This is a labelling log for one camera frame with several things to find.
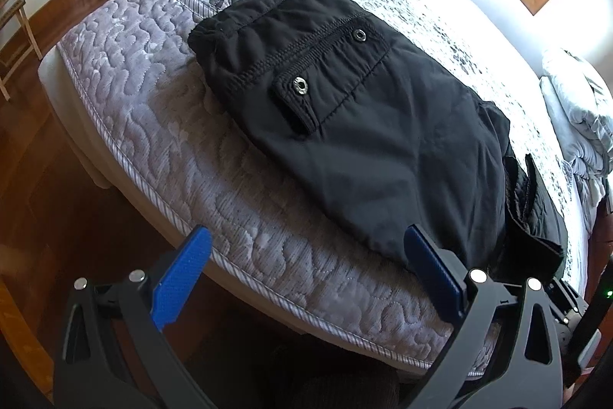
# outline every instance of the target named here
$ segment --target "chair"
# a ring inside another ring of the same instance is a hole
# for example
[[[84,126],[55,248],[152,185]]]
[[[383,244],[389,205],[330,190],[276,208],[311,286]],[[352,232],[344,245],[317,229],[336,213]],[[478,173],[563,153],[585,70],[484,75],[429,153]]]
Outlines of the chair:
[[[8,95],[8,92],[6,90],[6,82],[13,76],[15,70],[19,67],[19,65],[21,65],[24,59],[26,59],[26,57],[32,51],[34,51],[36,53],[36,56],[38,56],[38,59],[42,60],[41,50],[36,43],[36,39],[34,38],[34,34],[32,33],[32,28],[30,27],[30,22],[28,21],[26,12],[23,9],[23,7],[26,5],[26,1],[14,0],[13,3],[9,5],[10,1],[12,0],[0,0],[0,13],[2,13],[2,15],[0,15],[0,30],[2,30],[10,21],[10,19],[15,16],[30,41],[30,47],[24,53],[22,53],[22,55],[19,56],[16,61],[13,61],[13,59],[19,53],[19,50],[21,48],[19,48],[17,52],[13,56],[11,56],[8,62],[5,63],[0,61],[0,90],[2,91],[2,94],[7,101],[10,100],[10,96]]]

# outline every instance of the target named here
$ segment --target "metal snap button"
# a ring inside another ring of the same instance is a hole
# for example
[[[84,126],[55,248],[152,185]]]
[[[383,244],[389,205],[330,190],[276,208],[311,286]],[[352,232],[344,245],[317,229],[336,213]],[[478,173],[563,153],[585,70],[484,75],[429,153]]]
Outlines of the metal snap button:
[[[353,38],[358,42],[366,42],[366,32],[361,28],[357,28],[353,31]]]
[[[300,95],[308,92],[308,83],[302,77],[296,77],[292,81],[293,89]]]

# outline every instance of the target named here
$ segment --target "quilted bedspread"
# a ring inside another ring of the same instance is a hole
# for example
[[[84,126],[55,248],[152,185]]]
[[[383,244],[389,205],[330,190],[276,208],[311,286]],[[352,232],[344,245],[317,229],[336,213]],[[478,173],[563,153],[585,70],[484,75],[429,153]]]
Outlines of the quilted bedspread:
[[[184,235],[214,236],[211,258],[274,304],[382,360],[423,373],[451,327],[418,280],[327,219],[297,183],[244,138],[202,83],[189,32],[234,0],[109,0],[58,43],[97,131],[135,185]],[[487,64],[427,0],[354,0],[406,35],[511,121],[563,216],[569,183],[534,74]],[[510,75],[517,75],[514,81]],[[568,227],[566,277],[575,228]],[[471,375],[486,366],[490,329]]]

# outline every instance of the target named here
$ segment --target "black pants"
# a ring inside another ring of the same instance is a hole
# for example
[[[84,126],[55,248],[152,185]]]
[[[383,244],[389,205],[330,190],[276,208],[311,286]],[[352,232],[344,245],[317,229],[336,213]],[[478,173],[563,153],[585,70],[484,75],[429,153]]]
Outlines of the black pants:
[[[240,0],[189,45],[247,136],[372,250],[411,268],[412,223],[468,268],[503,244],[508,119],[353,1]]]

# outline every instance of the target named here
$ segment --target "folded blanket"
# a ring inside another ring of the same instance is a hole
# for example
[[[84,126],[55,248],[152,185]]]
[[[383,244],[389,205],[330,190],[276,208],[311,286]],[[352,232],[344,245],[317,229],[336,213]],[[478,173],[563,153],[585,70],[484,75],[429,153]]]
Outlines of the folded blanket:
[[[544,51],[543,69],[541,91],[591,232],[605,195],[602,177],[613,168],[613,99],[598,72],[568,51]]]

